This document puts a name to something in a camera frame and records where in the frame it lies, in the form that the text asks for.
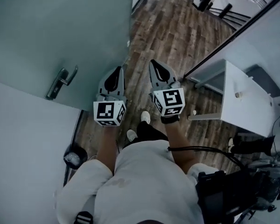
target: black strap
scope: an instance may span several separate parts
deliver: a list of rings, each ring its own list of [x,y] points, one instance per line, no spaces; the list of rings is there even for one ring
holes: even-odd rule
[[[78,213],[74,224],[93,224],[93,216],[87,211]]]

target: sneaker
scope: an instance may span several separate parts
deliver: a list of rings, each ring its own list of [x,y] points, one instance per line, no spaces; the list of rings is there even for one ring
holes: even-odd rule
[[[132,142],[134,139],[138,138],[136,132],[134,130],[132,130],[132,129],[129,129],[127,131],[126,136],[127,136],[128,140],[130,142]]]
[[[233,138],[228,139],[228,152],[231,153],[231,148],[234,147]]]
[[[141,121],[146,121],[148,124],[150,123],[150,115],[147,111],[142,112]]]

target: white desk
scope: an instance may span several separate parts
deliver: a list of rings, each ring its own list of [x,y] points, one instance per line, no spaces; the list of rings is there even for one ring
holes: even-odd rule
[[[190,115],[188,120],[220,119],[264,137],[270,136],[273,124],[280,116],[280,107],[252,80],[252,77],[248,77],[230,62],[226,61],[225,70],[221,72],[224,71],[221,112]]]

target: white shirt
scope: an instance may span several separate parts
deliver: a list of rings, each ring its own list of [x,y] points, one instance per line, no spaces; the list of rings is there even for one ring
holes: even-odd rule
[[[84,163],[57,199],[60,224],[73,224],[85,203],[94,198],[94,212],[91,208],[89,212],[96,224],[203,223],[196,180],[200,172],[218,169],[198,163],[185,175],[168,145],[157,140],[126,147],[117,157],[114,176],[98,160]]]

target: black pants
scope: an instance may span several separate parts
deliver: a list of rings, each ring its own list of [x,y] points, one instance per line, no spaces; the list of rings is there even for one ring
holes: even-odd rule
[[[151,125],[149,125],[146,121],[142,121],[142,122],[140,122],[140,124],[138,124],[137,135],[138,135],[138,138],[134,139],[132,142],[128,143],[123,148],[125,148],[133,143],[139,143],[142,141],[150,141],[150,140],[168,141],[168,138],[166,135],[164,135],[161,131],[155,129]]]
[[[231,153],[233,154],[253,154],[264,152],[266,155],[271,156],[271,148],[273,145],[275,136],[265,138],[263,140],[256,140],[250,142],[240,142],[239,144],[234,144],[231,148]]]

